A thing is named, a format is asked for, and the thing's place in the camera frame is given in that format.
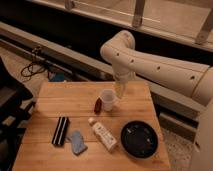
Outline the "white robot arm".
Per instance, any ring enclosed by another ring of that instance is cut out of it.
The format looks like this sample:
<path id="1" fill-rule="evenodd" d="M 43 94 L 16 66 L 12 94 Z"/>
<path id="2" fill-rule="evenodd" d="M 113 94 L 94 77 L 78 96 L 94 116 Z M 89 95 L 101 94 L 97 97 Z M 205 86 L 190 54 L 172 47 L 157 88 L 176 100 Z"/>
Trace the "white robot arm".
<path id="1" fill-rule="evenodd" d="M 125 84 L 134 73 L 205 106 L 199 117 L 189 171 L 213 171 L 213 67 L 135 50 L 134 36 L 122 30 L 100 48 L 114 79 Z"/>

